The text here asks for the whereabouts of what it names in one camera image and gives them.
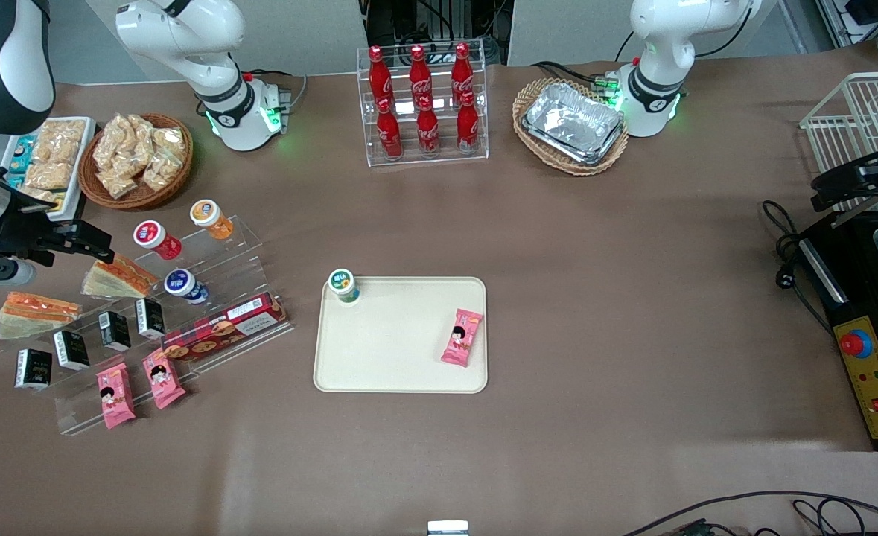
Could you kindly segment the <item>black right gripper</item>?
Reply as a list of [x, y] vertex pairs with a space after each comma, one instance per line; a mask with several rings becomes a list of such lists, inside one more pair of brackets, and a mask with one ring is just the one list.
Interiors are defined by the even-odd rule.
[[47, 211], [47, 205], [10, 205], [0, 217], [0, 258], [38, 261], [48, 252], [60, 252], [114, 262], [105, 231], [84, 220], [52, 223]]

